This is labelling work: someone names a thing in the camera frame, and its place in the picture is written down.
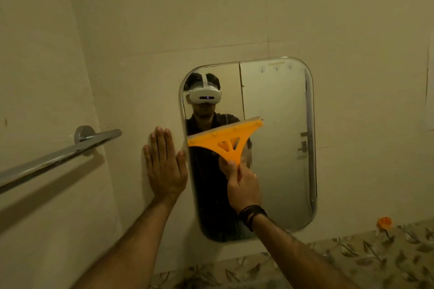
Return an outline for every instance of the leather wristband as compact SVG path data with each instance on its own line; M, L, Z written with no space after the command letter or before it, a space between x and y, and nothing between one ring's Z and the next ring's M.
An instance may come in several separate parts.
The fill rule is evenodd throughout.
M265 210L258 206L257 204L253 204L251 206L245 207L243 210L241 210L240 214L238 215L240 217L240 220L244 223L247 228L253 232L252 225L253 225L253 218L256 215L265 215L268 217Z

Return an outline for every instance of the leaf pattern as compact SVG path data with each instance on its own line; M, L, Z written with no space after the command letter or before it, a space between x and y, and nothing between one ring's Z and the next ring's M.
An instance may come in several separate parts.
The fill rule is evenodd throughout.
M434 220L312 242L308 247L361 288L434 289ZM358 283L367 277L367 282ZM154 275L150 289L288 287L268 252Z

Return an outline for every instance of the person's right arm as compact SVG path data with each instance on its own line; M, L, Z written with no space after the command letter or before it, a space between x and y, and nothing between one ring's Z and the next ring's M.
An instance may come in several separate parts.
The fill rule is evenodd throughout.
M240 213L248 206L261 205L256 175L242 163L237 168L230 161L228 168L227 194L232 208ZM274 225L266 216L256 215L252 228L295 289L358 288L317 252Z

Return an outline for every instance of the mirror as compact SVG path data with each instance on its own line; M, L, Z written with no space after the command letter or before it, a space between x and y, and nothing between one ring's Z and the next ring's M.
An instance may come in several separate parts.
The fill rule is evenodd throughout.
M198 96L195 92L203 89L204 80L209 93ZM289 231L312 221L316 211L313 89L302 61L281 57L198 67L182 82L181 100L186 136L260 116L263 127L247 141L242 160L258 176L263 208ZM229 204L219 155L196 146L189 148L189 155L205 236L218 242L254 237Z

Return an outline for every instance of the orange flower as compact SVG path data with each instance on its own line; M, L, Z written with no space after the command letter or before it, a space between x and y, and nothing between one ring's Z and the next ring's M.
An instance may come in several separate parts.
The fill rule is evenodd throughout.
M392 226L392 220L389 217L381 217L377 221L377 227L380 230L388 230Z

